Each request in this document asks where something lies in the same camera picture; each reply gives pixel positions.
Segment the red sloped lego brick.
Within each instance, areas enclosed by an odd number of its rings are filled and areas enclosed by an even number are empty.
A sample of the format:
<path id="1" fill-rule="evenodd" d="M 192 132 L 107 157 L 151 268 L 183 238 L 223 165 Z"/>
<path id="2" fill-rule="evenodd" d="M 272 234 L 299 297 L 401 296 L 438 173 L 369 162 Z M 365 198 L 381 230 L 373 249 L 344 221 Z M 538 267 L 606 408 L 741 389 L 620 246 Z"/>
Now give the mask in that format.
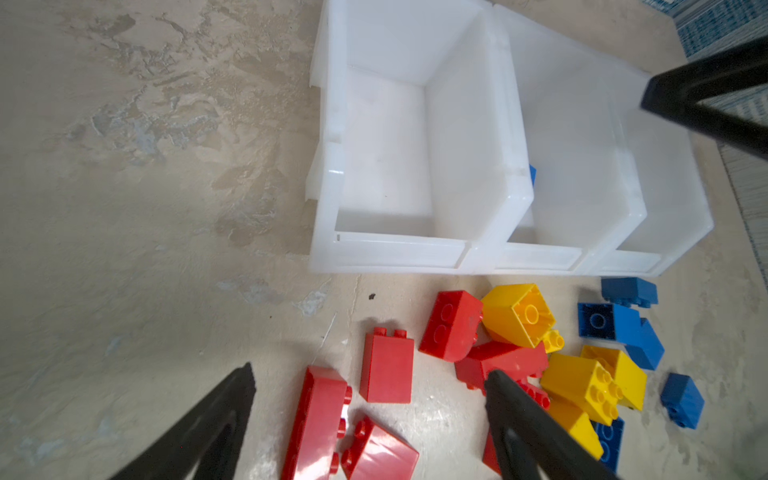
<path id="1" fill-rule="evenodd" d="M 341 456 L 347 479 L 411 480 L 419 452 L 406 441 L 364 416 L 355 426 L 353 441 Z"/>

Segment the white plastic bin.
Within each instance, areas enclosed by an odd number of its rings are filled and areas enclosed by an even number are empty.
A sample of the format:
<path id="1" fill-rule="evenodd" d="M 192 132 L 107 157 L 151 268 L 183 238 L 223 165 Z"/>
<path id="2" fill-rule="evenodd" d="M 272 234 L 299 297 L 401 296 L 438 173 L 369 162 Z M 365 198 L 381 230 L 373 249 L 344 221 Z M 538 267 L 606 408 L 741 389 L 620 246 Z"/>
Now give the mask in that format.
<path id="1" fill-rule="evenodd" d="M 503 7 L 485 5 L 471 35 L 484 84 L 450 133 L 471 236 L 460 269 L 594 275 L 647 215 L 609 63 Z"/>
<path id="2" fill-rule="evenodd" d="M 492 272 L 533 200 L 510 45 L 487 1 L 327 1 L 310 83 L 309 266 Z"/>
<path id="3" fill-rule="evenodd" d="M 647 216 L 594 267 L 598 276 L 656 277 L 704 238 L 714 221 L 688 130 L 640 108 L 650 77 L 612 66 L 609 82 Z"/>

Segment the blue lego brick far right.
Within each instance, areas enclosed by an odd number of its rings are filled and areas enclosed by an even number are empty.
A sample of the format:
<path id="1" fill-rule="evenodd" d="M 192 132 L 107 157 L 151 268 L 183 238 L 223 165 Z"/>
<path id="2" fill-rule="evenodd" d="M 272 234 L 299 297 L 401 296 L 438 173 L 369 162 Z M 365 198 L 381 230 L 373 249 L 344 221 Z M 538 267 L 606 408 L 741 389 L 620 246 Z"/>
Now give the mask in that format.
<path id="1" fill-rule="evenodd" d="M 697 429 L 705 400 L 690 376 L 670 373 L 660 400 L 673 423 L 681 428 Z"/>

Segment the blue lego brick bottom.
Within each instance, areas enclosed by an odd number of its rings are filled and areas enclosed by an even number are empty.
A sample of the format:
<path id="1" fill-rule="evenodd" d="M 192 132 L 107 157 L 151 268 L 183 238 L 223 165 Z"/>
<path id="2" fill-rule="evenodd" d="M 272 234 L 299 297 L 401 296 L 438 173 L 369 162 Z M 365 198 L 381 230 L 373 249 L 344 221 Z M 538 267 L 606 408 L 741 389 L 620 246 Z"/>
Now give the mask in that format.
<path id="1" fill-rule="evenodd" d="M 599 461 L 614 474 L 617 473 L 625 422 L 619 417 L 608 425 L 592 421 L 592 426 L 603 449 Z"/>

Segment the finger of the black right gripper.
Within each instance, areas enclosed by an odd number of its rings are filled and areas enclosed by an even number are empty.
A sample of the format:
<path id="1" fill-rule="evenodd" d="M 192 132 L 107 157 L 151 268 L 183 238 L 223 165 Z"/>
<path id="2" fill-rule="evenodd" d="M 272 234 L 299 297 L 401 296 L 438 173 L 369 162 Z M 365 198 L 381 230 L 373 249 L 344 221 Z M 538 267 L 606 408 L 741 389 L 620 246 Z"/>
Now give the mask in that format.
<path id="1" fill-rule="evenodd" d="M 706 103 L 767 84 L 761 37 L 652 77 L 640 108 L 741 151 L 767 158 L 767 126 Z"/>

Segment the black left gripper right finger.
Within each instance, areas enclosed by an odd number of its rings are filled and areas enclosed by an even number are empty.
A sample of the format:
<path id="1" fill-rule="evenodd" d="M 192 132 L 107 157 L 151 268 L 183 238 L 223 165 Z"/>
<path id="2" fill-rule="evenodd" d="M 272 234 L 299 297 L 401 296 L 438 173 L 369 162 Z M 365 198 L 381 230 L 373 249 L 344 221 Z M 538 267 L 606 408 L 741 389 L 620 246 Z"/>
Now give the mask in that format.
<path id="1" fill-rule="evenodd" d="M 485 381 L 490 434 L 504 479 L 614 479 L 501 370 Z"/>

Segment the long red lego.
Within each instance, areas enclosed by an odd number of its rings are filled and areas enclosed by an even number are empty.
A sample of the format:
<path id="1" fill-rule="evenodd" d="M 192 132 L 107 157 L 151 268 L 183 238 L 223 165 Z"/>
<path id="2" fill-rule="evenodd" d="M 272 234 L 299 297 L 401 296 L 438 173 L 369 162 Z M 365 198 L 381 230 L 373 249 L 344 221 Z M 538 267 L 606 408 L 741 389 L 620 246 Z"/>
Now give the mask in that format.
<path id="1" fill-rule="evenodd" d="M 544 410 L 550 407 L 548 394 L 530 383 L 539 379 L 548 368 L 548 355 L 543 344 L 535 348 L 491 341 L 473 347 L 469 354 L 455 363 L 457 379 L 470 390 L 486 394 L 485 381 L 490 372 L 500 370 L 516 382 Z"/>

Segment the white right plastic bin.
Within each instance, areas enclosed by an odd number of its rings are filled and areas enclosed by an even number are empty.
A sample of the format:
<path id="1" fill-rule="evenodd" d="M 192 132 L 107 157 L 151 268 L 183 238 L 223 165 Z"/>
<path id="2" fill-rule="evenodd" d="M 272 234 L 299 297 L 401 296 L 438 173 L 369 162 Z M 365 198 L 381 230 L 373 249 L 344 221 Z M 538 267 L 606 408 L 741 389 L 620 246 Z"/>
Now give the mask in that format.
<path id="1" fill-rule="evenodd" d="M 656 277 L 704 238 L 714 221 L 688 130 L 640 108 L 650 77 L 612 66 L 609 82 L 647 216 L 594 267 L 598 276 Z"/>

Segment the long red lego brick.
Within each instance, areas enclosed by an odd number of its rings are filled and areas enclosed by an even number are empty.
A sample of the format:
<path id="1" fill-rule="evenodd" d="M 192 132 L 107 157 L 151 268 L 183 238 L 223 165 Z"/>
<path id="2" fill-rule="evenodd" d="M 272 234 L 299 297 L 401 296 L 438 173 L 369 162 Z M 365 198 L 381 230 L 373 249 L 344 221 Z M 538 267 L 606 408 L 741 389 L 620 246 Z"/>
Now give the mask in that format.
<path id="1" fill-rule="evenodd" d="M 307 367 L 282 479 L 329 479 L 338 472 L 336 447 L 347 429 L 343 409 L 352 398 L 352 387 L 336 370 Z"/>

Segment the yellow lego brick studs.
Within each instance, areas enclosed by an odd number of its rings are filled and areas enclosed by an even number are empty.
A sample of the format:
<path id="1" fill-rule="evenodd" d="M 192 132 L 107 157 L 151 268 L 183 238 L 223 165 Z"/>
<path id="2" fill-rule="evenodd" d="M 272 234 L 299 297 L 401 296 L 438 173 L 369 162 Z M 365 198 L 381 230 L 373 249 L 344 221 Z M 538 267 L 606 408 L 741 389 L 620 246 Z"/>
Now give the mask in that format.
<path id="1" fill-rule="evenodd" d="M 618 418 L 623 389 L 596 359 L 553 353 L 540 385 L 557 398 L 585 411 L 590 420 L 611 426 Z"/>

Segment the yellow large lego brick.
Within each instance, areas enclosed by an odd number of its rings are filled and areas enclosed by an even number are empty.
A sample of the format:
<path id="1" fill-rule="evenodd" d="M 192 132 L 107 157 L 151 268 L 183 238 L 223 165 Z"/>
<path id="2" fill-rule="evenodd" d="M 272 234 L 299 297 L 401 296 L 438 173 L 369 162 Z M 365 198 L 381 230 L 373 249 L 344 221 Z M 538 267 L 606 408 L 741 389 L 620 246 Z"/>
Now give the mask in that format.
<path id="1" fill-rule="evenodd" d="M 535 348 L 556 323 L 536 284 L 494 287 L 482 303 L 482 323 L 495 341 Z"/>

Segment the small yellow lego piece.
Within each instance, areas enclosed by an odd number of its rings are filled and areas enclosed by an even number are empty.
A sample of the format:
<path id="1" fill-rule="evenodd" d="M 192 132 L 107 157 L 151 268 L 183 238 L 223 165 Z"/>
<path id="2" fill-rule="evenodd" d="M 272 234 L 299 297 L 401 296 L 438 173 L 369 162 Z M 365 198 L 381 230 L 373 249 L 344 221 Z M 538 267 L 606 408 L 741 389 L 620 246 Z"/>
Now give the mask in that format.
<path id="1" fill-rule="evenodd" d="M 565 347 L 565 339 L 554 329 L 548 330 L 542 337 L 541 343 L 544 345 L 545 352 L 552 354 L 559 352 Z"/>

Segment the blue lego brick open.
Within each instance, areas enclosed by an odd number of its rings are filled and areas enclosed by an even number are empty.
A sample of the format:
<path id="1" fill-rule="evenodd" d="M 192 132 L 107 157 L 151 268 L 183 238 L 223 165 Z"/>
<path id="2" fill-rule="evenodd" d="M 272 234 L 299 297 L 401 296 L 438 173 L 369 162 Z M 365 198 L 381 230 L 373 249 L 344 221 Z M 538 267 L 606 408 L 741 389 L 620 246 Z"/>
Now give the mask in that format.
<path id="1" fill-rule="evenodd" d="M 659 367 L 665 349 L 650 321 L 638 311 L 613 303 L 579 303 L 578 321 L 582 338 L 620 343 L 640 368 Z"/>

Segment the red curved lego brick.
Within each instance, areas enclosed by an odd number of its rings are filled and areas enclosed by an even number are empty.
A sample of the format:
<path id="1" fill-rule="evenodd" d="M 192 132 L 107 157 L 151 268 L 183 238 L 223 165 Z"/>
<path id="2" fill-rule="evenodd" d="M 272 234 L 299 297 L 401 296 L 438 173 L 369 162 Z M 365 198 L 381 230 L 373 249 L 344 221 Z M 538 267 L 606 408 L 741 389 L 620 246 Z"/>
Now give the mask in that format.
<path id="1" fill-rule="evenodd" d="M 463 360 L 478 339 L 483 303 L 467 291 L 441 291 L 418 350 L 448 362 Z"/>

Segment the yellow lego brick bottom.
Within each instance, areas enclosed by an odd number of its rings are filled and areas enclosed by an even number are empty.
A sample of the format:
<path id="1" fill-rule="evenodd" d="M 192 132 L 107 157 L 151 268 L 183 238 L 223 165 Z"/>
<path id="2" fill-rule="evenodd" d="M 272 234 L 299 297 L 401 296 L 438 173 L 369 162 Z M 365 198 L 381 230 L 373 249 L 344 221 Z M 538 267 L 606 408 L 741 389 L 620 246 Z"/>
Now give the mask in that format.
<path id="1" fill-rule="evenodd" d="M 585 411 L 552 396 L 548 413 L 594 459 L 601 459 L 604 449 Z"/>

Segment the yellow lego brick right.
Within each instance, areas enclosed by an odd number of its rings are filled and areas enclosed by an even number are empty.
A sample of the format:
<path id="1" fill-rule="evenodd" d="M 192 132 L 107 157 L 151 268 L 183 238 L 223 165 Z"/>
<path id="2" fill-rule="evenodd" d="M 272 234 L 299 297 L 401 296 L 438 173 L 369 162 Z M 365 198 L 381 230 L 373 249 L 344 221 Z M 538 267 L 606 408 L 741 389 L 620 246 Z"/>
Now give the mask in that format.
<path id="1" fill-rule="evenodd" d="M 619 404 L 642 411 L 647 387 L 647 374 L 622 350 L 585 345 L 581 357 L 598 360 L 622 389 Z"/>

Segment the blue lego brick top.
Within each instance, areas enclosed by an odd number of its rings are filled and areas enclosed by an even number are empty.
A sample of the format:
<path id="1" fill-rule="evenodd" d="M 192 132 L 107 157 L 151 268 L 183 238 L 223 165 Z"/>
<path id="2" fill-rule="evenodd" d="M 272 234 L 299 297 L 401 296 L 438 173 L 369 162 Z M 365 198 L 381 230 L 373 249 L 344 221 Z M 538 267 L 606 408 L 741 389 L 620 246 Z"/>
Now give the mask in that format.
<path id="1" fill-rule="evenodd" d="M 601 294 L 607 302 L 625 307 L 650 308 L 659 303 L 656 285 L 638 277 L 602 278 Z"/>

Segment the white middle plastic bin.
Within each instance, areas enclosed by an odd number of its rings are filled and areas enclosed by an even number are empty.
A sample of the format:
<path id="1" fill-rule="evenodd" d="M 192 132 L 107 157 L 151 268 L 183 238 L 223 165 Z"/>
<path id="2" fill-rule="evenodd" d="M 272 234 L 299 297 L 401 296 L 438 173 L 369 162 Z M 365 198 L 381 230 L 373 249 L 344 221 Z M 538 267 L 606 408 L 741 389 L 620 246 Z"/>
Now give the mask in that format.
<path id="1" fill-rule="evenodd" d="M 503 7 L 485 5 L 471 35 L 484 84 L 450 133 L 471 236 L 460 269 L 594 275 L 647 215 L 609 63 Z"/>

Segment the blue lego brick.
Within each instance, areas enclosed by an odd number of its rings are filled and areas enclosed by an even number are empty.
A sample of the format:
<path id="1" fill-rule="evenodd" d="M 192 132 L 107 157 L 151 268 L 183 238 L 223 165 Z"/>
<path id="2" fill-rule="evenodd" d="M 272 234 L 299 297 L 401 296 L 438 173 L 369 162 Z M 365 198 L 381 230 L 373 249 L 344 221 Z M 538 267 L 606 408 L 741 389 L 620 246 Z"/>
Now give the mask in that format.
<path id="1" fill-rule="evenodd" d="M 619 417 L 608 425 L 592 421 L 592 426 L 603 449 L 599 461 L 614 474 L 617 473 L 625 422 Z"/>
<path id="2" fill-rule="evenodd" d="M 638 277 L 602 278 L 601 294 L 607 302 L 625 307 L 650 308 L 659 303 L 656 285 Z"/>
<path id="3" fill-rule="evenodd" d="M 660 400 L 673 423 L 681 428 L 697 429 L 705 400 L 690 376 L 670 373 Z"/>
<path id="4" fill-rule="evenodd" d="M 620 343 L 640 368 L 659 367 L 665 349 L 650 321 L 638 311 L 613 303 L 579 303 L 578 321 L 582 338 Z"/>

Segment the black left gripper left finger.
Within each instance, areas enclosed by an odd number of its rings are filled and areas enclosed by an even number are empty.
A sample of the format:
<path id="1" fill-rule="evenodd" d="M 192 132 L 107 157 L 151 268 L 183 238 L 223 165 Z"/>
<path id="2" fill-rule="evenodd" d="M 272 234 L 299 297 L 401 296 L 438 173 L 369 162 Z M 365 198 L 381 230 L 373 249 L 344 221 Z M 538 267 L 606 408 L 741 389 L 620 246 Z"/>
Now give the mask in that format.
<path id="1" fill-rule="evenodd" d="M 252 366 L 234 369 L 115 479 L 232 479 L 252 410 Z"/>

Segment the white left plastic bin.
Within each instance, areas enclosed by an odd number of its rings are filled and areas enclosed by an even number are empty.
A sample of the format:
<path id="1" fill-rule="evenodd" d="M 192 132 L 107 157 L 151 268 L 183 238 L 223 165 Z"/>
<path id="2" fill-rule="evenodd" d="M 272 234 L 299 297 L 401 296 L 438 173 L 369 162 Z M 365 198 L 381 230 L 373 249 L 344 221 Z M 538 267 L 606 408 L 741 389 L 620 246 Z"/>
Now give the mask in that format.
<path id="1" fill-rule="evenodd" d="M 327 1 L 310 83 L 309 266 L 492 272 L 533 200 L 510 45 L 487 1 Z"/>

